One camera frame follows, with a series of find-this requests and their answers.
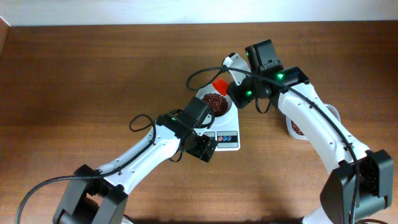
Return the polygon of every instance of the wooden surface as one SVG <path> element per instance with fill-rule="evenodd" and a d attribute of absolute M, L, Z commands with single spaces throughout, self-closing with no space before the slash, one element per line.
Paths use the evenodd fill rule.
<path fill-rule="evenodd" d="M 128 130 L 133 116 L 184 107 L 195 95 L 185 88 L 189 74 L 268 38 L 284 65 L 298 65 L 339 110 L 348 130 L 373 151 L 386 149 L 396 164 L 394 27 L 398 22 L 12 27 L 0 59 L 0 222 L 12 223 L 22 197 L 42 180 L 82 164 L 98 167 L 129 149 L 145 135 Z M 126 214 L 241 222 L 317 208 L 328 175 L 308 142 L 289 137 L 285 116 L 258 114 L 251 104 L 239 111 L 239 123 L 239 151 L 218 152 L 209 164 L 189 155 L 161 163 L 130 195 Z M 38 191 L 22 223 L 50 223 L 66 185 Z M 373 217 L 396 223 L 397 200 Z"/>
<path fill-rule="evenodd" d="M 2 48 L 4 47 L 4 44 L 6 43 L 8 28 L 9 28 L 9 25 L 0 16 L 0 58 L 1 58 Z"/>

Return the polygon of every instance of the black connector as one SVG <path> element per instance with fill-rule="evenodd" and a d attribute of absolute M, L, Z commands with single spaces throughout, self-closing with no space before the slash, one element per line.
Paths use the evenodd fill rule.
<path fill-rule="evenodd" d="M 281 71 L 278 71 L 277 73 L 268 74 L 268 78 L 277 80 L 278 82 L 281 82 L 287 86 L 294 86 L 300 83 L 310 83 L 310 79 L 297 66 L 283 69 Z M 286 88 L 271 85 L 272 94 L 269 95 L 268 98 L 272 105 L 275 106 L 275 108 L 278 108 L 279 95 L 287 91 L 288 90 Z"/>
<path fill-rule="evenodd" d="M 175 133 L 175 136 L 181 139 L 180 150 L 195 156 L 196 158 L 209 162 L 216 150 L 217 141 L 208 136 L 198 136 L 194 128 L 202 128 L 205 118 L 211 114 L 214 121 L 214 112 L 210 106 L 197 97 L 193 97 L 184 110 L 159 116 L 156 123 L 164 125 Z"/>
<path fill-rule="evenodd" d="M 265 99 L 271 95 L 271 88 L 268 83 L 257 78 L 247 77 L 239 86 L 231 82 L 227 94 L 237 108 L 244 108 L 256 98 Z"/>
<path fill-rule="evenodd" d="M 99 175 L 99 172 L 83 165 L 74 174 L 86 177 Z M 101 205 L 99 206 L 94 200 L 88 198 L 87 194 L 98 194 L 103 197 Z M 127 197 L 128 195 L 123 192 L 121 185 L 113 186 L 103 178 L 71 180 L 53 216 L 53 223 L 121 223 Z"/>
<path fill-rule="evenodd" d="M 328 218 L 337 224 L 348 224 L 353 201 L 355 178 L 360 178 L 355 219 L 360 220 L 391 206 L 394 164 L 385 151 L 366 151 L 360 159 L 361 177 L 355 176 L 353 164 L 340 162 L 326 182 L 320 200 Z"/>
<path fill-rule="evenodd" d="M 282 62 L 276 55 L 271 40 L 265 40 L 245 48 L 252 73 L 262 76 L 274 74 L 284 69 Z"/>

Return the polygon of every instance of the digital scale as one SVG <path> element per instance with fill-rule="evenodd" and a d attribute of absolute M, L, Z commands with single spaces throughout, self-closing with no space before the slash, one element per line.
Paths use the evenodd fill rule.
<path fill-rule="evenodd" d="M 206 87 L 200 89 L 197 93 L 197 97 L 199 99 L 203 99 L 204 95 L 208 93 L 221 94 L 216 90 L 213 82 L 212 85 L 207 85 Z M 238 109 L 227 94 L 221 95 L 225 97 L 226 101 L 228 102 L 227 112 L 222 116 L 215 117 L 214 123 L 209 129 L 195 128 L 194 130 L 199 136 L 205 134 L 211 138 L 215 138 L 218 141 L 216 151 L 237 151 L 241 147 L 241 140 L 239 137 Z M 208 115 L 203 124 L 208 124 L 210 121 L 211 116 Z"/>

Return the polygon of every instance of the red bottle cap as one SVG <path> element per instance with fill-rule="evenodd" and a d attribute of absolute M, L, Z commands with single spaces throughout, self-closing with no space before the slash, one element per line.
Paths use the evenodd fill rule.
<path fill-rule="evenodd" d="M 222 78 L 216 78 L 213 81 L 213 87 L 223 96 L 226 96 L 226 91 L 228 89 L 228 83 L 224 81 Z"/>

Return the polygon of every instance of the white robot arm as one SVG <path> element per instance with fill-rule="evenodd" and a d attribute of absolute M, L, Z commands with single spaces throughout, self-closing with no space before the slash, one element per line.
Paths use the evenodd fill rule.
<path fill-rule="evenodd" d="M 350 217 L 357 220 L 389 207 L 392 203 L 394 169 L 391 157 L 384 150 L 371 152 L 367 145 L 344 128 L 324 106 L 313 85 L 299 68 L 283 68 L 270 40 L 247 47 L 246 55 L 251 70 L 234 53 L 226 57 L 224 67 L 220 67 L 220 72 L 230 71 L 234 78 L 234 82 L 225 90 L 233 102 L 234 110 L 244 108 L 252 100 L 256 100 L 258 106 L 259 98 L 270 99 L 270 104 L 294 121 L 304 133 L 330 175 L 320 196 L 321 206 L 299 222 L 348 224 Z M 84 178 L 69 178 L 71 181 L 55 212 L 53 223 L 122 223 L 128 195 L 154 167 L 178 151 L 181 151 L 181 155 L 182 152 L 187 152 L 208 162 L 217 148 L 215 137 L 218 133 L 231 132 L 231 124 L 226 124 L 228 130 L 223 130 L 223 124 L 228 122 L 219 120 L 215 123 L 214 136 L 206 135 L 206 132 L 209 133 L 206 129 L 214 123 L 215 116 L 209 105 L 197 97 L 192 98 L 184 110 L 175 112 L 159 116 L 155 123 L 151 120 L 152 129 L 149 133 L 110 163 L 96 170 L 86 165 L 81 166 L 75 172 L 75 177 Z M 238 113 L 232 114 L 236 115 L 233 120 L 237 121 Z M 239 149 L 239 127 L 238 124 L 233 126 L 236 128 L 236 146 Z M 356 161 L 353 160 L 352 152 L 347 150 L 342 136 L 349 141 L 349 149 L 352 149 Z M 356 175 L 358 170 L 355 169 L 354 162 L 359 164 L 360 177 Z M 360 180 L 360 186 L 355 185 L 356 178 Z M 40 187 L 32 189 L 22 201 L 17 212 L 17 224 L 27 199 Z M 357 187 L 359 195 L 353 200 Z M 87 194 L 102 196 L 104 199 L 101 206 L 88 199 Z M 350 213 L 353 201 L 357 202 L 355 218 Z"/>

